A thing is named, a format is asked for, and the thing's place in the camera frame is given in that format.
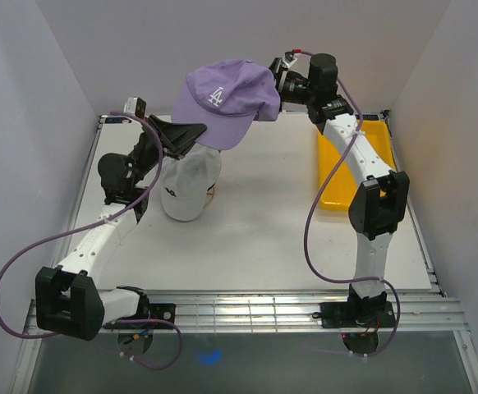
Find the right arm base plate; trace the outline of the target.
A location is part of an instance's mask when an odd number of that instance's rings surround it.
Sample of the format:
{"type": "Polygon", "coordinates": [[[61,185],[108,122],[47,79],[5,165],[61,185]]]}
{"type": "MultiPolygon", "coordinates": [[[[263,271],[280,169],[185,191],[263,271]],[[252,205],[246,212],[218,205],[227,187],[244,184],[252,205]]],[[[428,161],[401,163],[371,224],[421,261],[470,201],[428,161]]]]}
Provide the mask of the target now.
{"type": "Polygon", "coordinates": [[[381,328],[393,328],[396,317],[393,306],[386,302],[383,308],[356,312],[347,302],[324,302],[312,318],[321,321],[322,328],[367,328],[378,324],[381,328]]]}

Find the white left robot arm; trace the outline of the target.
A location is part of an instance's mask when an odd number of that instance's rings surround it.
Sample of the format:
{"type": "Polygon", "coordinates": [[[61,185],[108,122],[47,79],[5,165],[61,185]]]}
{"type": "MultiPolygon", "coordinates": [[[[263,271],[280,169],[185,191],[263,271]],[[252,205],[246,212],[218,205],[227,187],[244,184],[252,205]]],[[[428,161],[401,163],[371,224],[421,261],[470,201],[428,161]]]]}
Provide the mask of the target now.
{"type": "Polygon", "coordinates": [[[141,182],[159,172],[165,158],[181,159],[206,131],[202,123],[178,124],[156,116],[133,117],[142,132],[128,154],[106,153],[97,165],[104,205],[94,227],[53,268],[35,277],[36,323],[46,331],[90,341],[108,324],[146,326],[149,299],[133,286],[101,292],[97,285],[107,262],[148,208],[150,186],[141,182]]]}

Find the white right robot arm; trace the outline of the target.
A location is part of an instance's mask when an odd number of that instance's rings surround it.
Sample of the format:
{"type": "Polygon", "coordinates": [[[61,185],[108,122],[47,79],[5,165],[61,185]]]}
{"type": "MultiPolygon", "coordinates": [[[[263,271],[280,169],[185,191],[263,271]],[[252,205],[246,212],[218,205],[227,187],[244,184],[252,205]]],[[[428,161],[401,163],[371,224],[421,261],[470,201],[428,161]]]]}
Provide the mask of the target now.
{"type": "Polygon", "coordinates": [[[338,75],[337,60],[326,53],[309,56],[307,76],[292,70],[303,52],[294,49],[275,58],[269,69],[282,103],[306,106],[318,132],[338,151],[340,158],[326,179],[331,181],[347,165],[356,183],[348,208],[356,233],[356,268],[343,302],[324,302],[314,318],[324,328],[391,328],[398,323],[400,306],[391,304],[385,279],[388,247],[407,210],[410,179],[392,169],[375,151],[362,130],[364,117],[338,75]]]}

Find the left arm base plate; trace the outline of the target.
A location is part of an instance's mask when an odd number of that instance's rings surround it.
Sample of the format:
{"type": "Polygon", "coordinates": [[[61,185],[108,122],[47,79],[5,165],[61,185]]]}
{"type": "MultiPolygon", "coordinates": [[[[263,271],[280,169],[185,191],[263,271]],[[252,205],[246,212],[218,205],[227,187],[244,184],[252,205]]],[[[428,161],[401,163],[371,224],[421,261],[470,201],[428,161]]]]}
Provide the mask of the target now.
{"type": "Polygon", "coordinates": [[[129,317],[119,318],[118,321],[106,323],[103,325],[104,329],[169,329],[165,323],[150,323],[150,319],[164,320],[170,323],[175,323],[177,305],[174,303],[144,303],[139,305],[134,315],[129,317]]]}

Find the lavender baseball cap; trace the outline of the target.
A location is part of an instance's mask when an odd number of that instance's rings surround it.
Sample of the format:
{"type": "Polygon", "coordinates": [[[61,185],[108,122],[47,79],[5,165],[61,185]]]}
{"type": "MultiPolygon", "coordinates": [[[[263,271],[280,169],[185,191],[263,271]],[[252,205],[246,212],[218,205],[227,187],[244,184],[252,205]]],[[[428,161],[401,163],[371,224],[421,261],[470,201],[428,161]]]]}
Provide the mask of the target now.
{"type": "Polygon", "coordinates": [[[202,123],[196,140],[211,149],[237,146],[255,121],[276,121],[281,100],[272,72],[250,60],[229,59],[186,75],[172,106],[174,123],[202,123]]]}

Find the white baseball cap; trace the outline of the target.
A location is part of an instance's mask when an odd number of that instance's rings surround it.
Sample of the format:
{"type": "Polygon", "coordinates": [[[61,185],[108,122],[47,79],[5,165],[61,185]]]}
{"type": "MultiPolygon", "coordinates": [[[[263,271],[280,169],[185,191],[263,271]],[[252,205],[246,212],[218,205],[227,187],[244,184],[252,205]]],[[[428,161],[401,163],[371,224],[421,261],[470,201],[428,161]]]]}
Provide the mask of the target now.
{"type": "Polygon", "coordinates": [[[220,152],[201,144],[195,144],[180,160],[166,158],[161,171],[160,194],[164,212],[180,222],[198,218],[221,169],[220,152]]]}

